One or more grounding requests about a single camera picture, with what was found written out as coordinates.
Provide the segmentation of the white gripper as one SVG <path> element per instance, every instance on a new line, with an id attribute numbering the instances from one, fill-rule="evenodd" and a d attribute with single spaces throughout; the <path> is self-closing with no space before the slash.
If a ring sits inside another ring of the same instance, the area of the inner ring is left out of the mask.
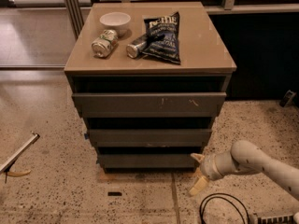
<path id="1" fill-rule="evenodd" d="M 216 181 L 223 178 L 220 172 L 222 155 L 210 154 L 204 156 L 203 154 L 192 153 L 191 157 L 200 163 L 200 171 L 203 174 L 196 178 L 194 184 L 189 189 L 189 194 L 195 196 L 208 186 L 209 180 Z"/>

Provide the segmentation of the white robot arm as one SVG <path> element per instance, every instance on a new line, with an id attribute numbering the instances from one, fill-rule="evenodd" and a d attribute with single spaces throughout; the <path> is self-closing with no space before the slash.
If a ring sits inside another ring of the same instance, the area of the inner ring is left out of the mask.
<path id="1" fill-rule="evenodd" d="M 191 196 L 206 188 L 210 181 L 220 180 L 227 175 L 263 173 L 299 200 L 299 170 L 271 158 L 249 141 L 236 141 L 229 150 L 222 153 L 206 156 L 192 153 L 191 157 L 199 162 L 200 169 L 200 175 L 189 190 Z"/>

